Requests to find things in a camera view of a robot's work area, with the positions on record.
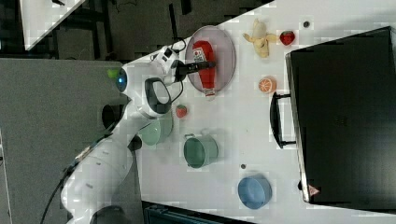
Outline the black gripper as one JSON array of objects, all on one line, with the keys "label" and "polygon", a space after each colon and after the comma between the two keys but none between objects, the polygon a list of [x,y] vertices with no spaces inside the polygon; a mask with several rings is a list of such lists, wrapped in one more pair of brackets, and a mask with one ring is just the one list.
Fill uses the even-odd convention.
[{"label": "black gripper", "polygon": [[215,66],[216,66],[215,62],[188,63],[186,65],[182,61],[176,60],[172,63],[174,81],[175,82],[183,81],[189,72],[195,73],[200,70],[213,68]]}]

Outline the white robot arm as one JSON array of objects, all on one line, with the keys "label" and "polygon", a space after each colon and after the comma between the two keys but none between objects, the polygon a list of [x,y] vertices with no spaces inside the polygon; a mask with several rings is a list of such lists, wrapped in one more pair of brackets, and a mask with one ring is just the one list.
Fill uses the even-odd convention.
[{"label": "white robot arm", "polygon": [[110,134],[84,148],[64,171],[61,202],[71,215],[66,224],[100,224],[105,216],[127,221],[112,197],[133,164],[129,144],[141,129],[169,112],[173,103],[169,86],[216,65],[213,59],[184,63],[176,49],[163,47],[149,62],[122,66],[116,86],[130,101],[120,120]]}]

